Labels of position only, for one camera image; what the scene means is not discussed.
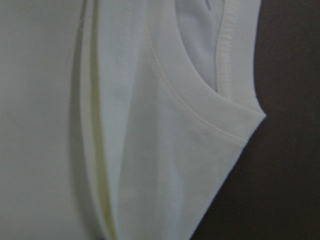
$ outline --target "dark surface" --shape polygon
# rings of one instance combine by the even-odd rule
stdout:
[[[266,119],[192,240],[320,240],[320,0],[263,0],[255,88]]]

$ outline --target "neckline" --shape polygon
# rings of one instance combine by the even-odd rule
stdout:
[[[214,91],[201,78],[184,47],[177,22],[175,1],[151,0],[146,16],[146,27],[160,72],[180,100],[203,122],[243,141],[250,138],[257,125],[266,116],[255,98],[253,67],[250,69],[239,62],[241,58],[249,60],[249,64],[253,61],[256,23],[250,27],[247,25],[248,21],[251,23],[258,21],[259,8],[260,1],[256,0],[225,0],[217,43],[223,46],[220,56],[222,61],[216,64],[216,67],[224,73],[220,76],[220,80],[224,86],[233,86],[233,91],[244,100],[252,99],[250,107]],[[250,40],[243,39],[243,31],[251,38]],[[224,44],[223,40],[226,38],[231,38],[232,41]],[[232,56],[237,55],[241,57],[232,60]],[[240,72],[246,72],[242,69],[246,68],[247,73],[241,76],[244,79],[228,78],[230,72],[223,71],[226,66],[232,71],[241,70]],[[245,87],[233,84],[238,82],[245,84]]]

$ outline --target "t-shirt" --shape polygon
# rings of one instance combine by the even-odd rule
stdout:
[[[266,116],[260,1],[1,5],[0,237],[190,239]]]

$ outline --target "garment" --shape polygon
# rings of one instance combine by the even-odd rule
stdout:
[[[189,239],[266,116],[260,1],[0,4],[0,238]]]

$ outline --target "dark brown background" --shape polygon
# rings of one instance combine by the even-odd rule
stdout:
[[[263,0],[255,88],[266,119],[192,240],[320,240],[320,0]]]

